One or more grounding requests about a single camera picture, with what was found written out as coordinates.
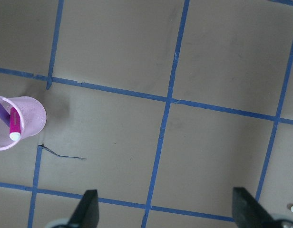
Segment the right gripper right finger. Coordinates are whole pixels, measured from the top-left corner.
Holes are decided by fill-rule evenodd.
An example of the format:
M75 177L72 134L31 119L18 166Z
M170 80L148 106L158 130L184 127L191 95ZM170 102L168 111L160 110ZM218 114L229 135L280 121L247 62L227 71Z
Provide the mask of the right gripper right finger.
M234 187L232 217L238 228L266 228L274 223L273 217L244 187Z

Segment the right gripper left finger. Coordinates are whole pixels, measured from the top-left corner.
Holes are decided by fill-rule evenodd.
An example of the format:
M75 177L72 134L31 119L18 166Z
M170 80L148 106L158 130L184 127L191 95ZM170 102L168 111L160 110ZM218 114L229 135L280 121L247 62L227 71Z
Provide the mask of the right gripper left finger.
M98 191L87 190L74 213L70 217L67 228L96 228L99 223Z

